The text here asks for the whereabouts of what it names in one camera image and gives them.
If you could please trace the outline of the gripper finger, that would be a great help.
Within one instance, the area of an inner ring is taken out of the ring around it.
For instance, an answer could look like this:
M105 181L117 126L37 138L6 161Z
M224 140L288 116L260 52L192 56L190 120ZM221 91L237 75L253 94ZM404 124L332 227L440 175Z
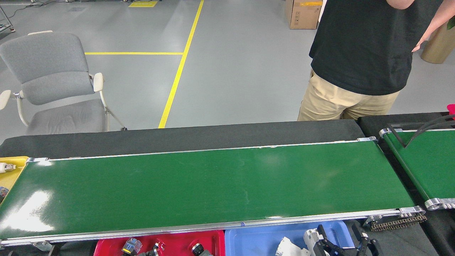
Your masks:
M318 225L317 231L314 232L317 238L312 246L312 251L315 256L345 256L346 250L336 246L328 240L323 225Z
M351 229L356 239L359 241L359 246L354 250L353 256L365 256L367 249L371 252L372 256L381 255L381 248L376 239L370 239L356 223L353 223Z

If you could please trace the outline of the person's left hand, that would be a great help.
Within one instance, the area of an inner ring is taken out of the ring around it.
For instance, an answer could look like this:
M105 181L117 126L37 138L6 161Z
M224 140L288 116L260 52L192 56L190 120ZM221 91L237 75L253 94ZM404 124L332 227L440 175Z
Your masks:
M422 43L427 41L427 39L429 39L430 36L431 36L431 34L423 34L423 36L421 37L419 42L416 44L416 46L414 47L412 52L414 53L414 52L418 51L421 48Z

